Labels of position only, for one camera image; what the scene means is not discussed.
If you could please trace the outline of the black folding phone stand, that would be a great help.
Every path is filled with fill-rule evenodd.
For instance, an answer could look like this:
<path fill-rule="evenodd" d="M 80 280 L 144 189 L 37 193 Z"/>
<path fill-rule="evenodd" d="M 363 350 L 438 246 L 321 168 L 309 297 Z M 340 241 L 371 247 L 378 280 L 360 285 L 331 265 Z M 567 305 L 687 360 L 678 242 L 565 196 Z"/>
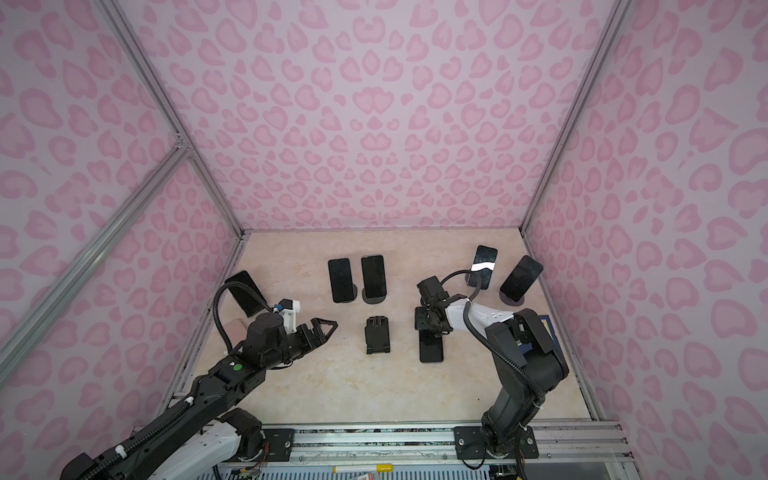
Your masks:
<path fill-rule="evenodd" d="M 389 319 L 387 317 L 369 317 L 366 320 L 364 332 L 368 355 L 391 352 Z"/>

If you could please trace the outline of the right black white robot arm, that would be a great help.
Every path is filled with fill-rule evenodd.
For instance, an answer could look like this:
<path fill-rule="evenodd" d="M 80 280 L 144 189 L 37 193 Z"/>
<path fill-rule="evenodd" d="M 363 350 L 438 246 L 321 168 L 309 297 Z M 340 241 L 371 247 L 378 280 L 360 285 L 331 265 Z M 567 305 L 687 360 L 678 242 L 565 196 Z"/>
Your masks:
<path fill-rule="evenodd" d="M 478 287 L 469 296 L 451 295 L 445 283 L 432 276 L 417 284 L 419 330 L 435 338 L 466 331 L 491 353 L 501 390 L 482 416 L 481 439 L 494 457 L 520 453 L 546 395 L 570 373 L 562 349 L 535 311 L 486 307 L 475 301 Z"/>

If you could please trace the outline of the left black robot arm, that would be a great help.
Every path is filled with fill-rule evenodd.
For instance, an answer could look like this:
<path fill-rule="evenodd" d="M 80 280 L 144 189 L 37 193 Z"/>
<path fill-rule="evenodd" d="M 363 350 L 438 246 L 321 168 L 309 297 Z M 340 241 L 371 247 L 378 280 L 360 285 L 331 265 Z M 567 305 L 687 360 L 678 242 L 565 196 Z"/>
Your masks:
<path fill-rule="evenodd" d="M 195 433 L 235 407 L 261 385 L 267 372 L 320 348 L 338 329 L 332 320 L 314 318 L 293 332 L 274 312 L 258 315 L 246 338 L 197 377 L 186 396 L 146 427 L 95 458 L 78 455 L 62 479 L 147 479 Z"/>

